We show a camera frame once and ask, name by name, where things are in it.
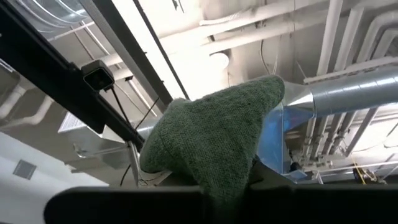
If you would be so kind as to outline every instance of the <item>green towel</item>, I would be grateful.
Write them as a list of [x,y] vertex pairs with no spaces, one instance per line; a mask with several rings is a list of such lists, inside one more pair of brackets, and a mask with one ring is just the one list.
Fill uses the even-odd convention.
[[192,176],[218,218],[231,217],[245,191],[262,120],[284,96],[279,77],[262,77],[200,100],[174,100],[147,139],[144,172]]

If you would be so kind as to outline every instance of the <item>wall vent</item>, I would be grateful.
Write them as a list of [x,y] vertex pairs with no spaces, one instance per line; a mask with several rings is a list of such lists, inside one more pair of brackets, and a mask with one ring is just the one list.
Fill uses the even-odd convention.
[[30,180],[30,178],[32,178],[32,175],[35,172],[35,170],[36,170],[35,165],[33,165],[29,162],[20,160],[12,174],[17,175],[18,177],[22,177],[27,180]]

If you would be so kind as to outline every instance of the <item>exposed ceiling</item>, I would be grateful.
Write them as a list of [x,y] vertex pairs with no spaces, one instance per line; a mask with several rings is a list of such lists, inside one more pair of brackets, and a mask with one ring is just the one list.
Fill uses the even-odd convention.
[[[152,0],[152,1],[140,1],[142,7],[149,18],[154,30],[156,31],[159,38],[167,37],[172,34],[178,34],[186,30],[196,28],[199,21],[203,19],[217,19],[224,16],[228,16],[235,12],[239,12],[245,9],[255,9],[259,6],[266,4],[272,4],[278,1],[260,1],[260,0],[180,0],[180,1],[164,1],[164,0]],[[174,2],[179,2],[182,5],[183,12],[180,8],[175,8]],[[345,0],[343,9],[341,11],[340,20],[336,30],[335,42],[331,53],[331,59],[329,63],[329,72],[333,71],[333,67],[336,62],[337,54],[339,51],[340,43],[345,31],[345,27],[348,20],[349,10],[357,3],[361,1],[348,1]],[[265,21],[261,21],[248,26],[240,27],[239,29],[230,30],[220,34],[214,35],[212,38],[201,40],[201,44],[211,43],[217,40],[222,40],[227,37],[234,37],[237,35],[244,34],[251,30],[256,30],[264,26],[272,26],[273,24],[280,24],[290,20],[299,21],[314,12],[327,10],[329,2],[323,1],[318,4],[314,4],[310,7],[296,10],[290,14],[283,14],[280,16],[269,18]],[[355,56],[358,54],[359,48],[363,42],[364,35],[368,30],[371,21],[376,15],[383,12],[398,9],[397,4],[388,5],[378,9],[367,10],[361,19],[359,29],[355,35],[354,45],[349,53],[348,63],[354,61]],[[91,19],[85,19],[85,23],[91,22]],[[75,24],[74,28],[79,27],[80,24]],[[104,35],[98,29],[96,25],[89,26],[90,30],[95,34],[100,43],[104,48],[113,54],[115,51],[111,44],[106,40]],[[46,35],[46,38],[51,36],[62,34],[70,28],[57,31],[56,34]],[[205,73],[203,70],[199,70],[199,67],[203,66],[206,60],[202,60],[201,55],[188,58],[187,54],[182,54],[183,57],[176,55],[169,55],[171,61],[176,68],[179,77],[182,79],[188,94],[192,98],[199,98],[205,94],[227,88],[230,85],[237,85],[247,80],[267,75],[266,69],[264,68],[261,51],[264,54],[264,62],[270,68],[271,71],[274,69],[274,65],[277,64],[276,74],[280,75],[283,79],[294,83],[303,83],[305,77],[314,77],[317,73],[318,62],[321,54],[323,33],[325,31],[325,21],[320,21],[319,24],[310,26],[305,29],[292,30],[288,34],[277,35],[268,39],[264,39],[263,48],[261,49],[261,41],[251,42],[249,44],[240,45],[233,47],[232,49],[224,50],[223,52],[229,56],[229,65],[227,70],[223,72],[213,74]],[[101,58],[106,55],[104,50],[95,43],[92,37],[89,36],[87,30],[78,30],[74,33],[68,34],[57,40],[51,41],[51,44],[60,51],[60,53],[69,61],[76,63],[77,65],[89,62],[92,59]],[[190,55],[195,55],[197,52],[192,49]],[[388,52],[389,55],[396,56],[397,50],[393,44]],[[116,66],[111,67],[112,71],[116,71]],[[17,76],[11,75],[7,72],[0,73],[0,103],[5,100],[5,96],[11,91],[14,85],[17,83]],[[145,93],[137,80],[133,80],[138,86],[140,92],[144,95],[144,98],[152,104],[152,100]],[[118,95],[121,97],[121,101],[127,111],[127,115],[133,120],[140,120],[143,117],[143,113],[147,111],[147,108],[137,95],[131,90],[124,80],[118,81],[118,84],[123,90],[125,90],[131,97],[136,107],[124,96],[124,94],[118,90]],[[111,104],[118,110],[116,102],[112,95],[103,93],[104,97],[111,102]],[[36,109],[41,104],[44,98],[44,94],[38,90],[31,90],[29,94],[26,94],[20,102],[16,105],[12,113],[2,123],[6,123],[9,120],[21,118],[34,114]],[[358,149],[367,148],[372,146],[373,142],[382,141],[385,135],[391,130],[398,119],[398,107],[395,105],[385,106],[377,114],[377,117],[381,121],[372,125],[371,128],[366,132],[367,137],[363,139],[371,139],[371,141],[361,141],[358,144]],[[356,121],[350,134],[346,137],[346,143],[349,144],[353,134],[358,128],[358,123],[363,120],[366,112],[358,113]],[[50,108],[49,112],[45,116],[45,119],[36,126],[24,126],[16,127],[11,130],[7,130],[6,133],[10,136],[19,139],[20,141],[43,151],[57,159],[63,161],[72,161],[79,159],[73,151],[72,144],[68,141],[65,136],[57,134],[57,130],[60,127],[62,119],[65,117],[66,111],[60,105],[54,103]],[[288,142],[293,149],[300,149],[302,145],[303,137],[305,132],[305,125],[295,129],[289,134],[295,135],[295,137],[288,138]],[[359,163],[372,163],[372,162],[383,162],[386,160],[398,160],[398,157],[394,158],[391,153],[375,156],[367,156],[362,154],[358,156]],[[124,169],[114,170],[100,161],[92,162],[92,166],[95,169],[87,171],[88,174],[93,175],[105,182],[117,185]],[[351,161],[340,161],[336,162],[336,166],[345,166]],[[126,183],[129,185],[130,175],[127,175]]]

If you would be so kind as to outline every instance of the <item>white wall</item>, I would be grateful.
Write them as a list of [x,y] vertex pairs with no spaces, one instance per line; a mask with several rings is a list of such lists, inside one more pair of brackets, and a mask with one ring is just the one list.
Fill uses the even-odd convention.
[[[30,180],[13,175],[20,159],[37,166]],[[106,183],[72,174],[62,161],[0,133],[0,222],[44,223],[43,210],[55,194],[71,187]]]

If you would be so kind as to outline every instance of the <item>knitted fabric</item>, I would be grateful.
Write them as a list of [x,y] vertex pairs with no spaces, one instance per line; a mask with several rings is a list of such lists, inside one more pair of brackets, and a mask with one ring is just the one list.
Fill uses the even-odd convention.
[[246,188],[263,117],[283,96],[283,81],[268,76],[193,102],[174,100],[142,148],[141,169],[192,176],[215,212],[228,216]]

